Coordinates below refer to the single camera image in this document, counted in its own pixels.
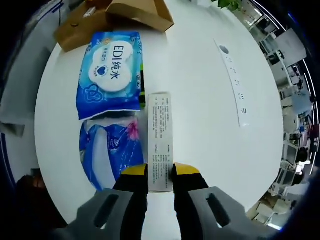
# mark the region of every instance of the blue plastic package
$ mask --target blue plastic package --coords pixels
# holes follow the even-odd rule
[[[108,111],[140,110],[142,71],[138,32],[95,33],[80,70],[76,94],[79,119]]]
[[[112,189],[123,170],[144,163],[137,119],[85,121],[80,130],[80,156],[92,185],[98,191]]]

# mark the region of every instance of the desk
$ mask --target desk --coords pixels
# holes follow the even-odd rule
[[[227,9],[167,0],[175,25],[166,34],[140,30],[145,92],[172,95],[174,161],[200,170],[249,210],[277,177],[283,146],[280,97],[258,44]],[[239,127],[232,85],[215,41],[226,45],[247,91],[250,125]],[[95,189],[80,162],[76,109],[86,46],[57,45],[43,73],[35,110],[39,166],[57,209],[70,223]],[[147,114],[139,115],[147,149]],[[149,193],[143,239],[180,239],[174,194]]]

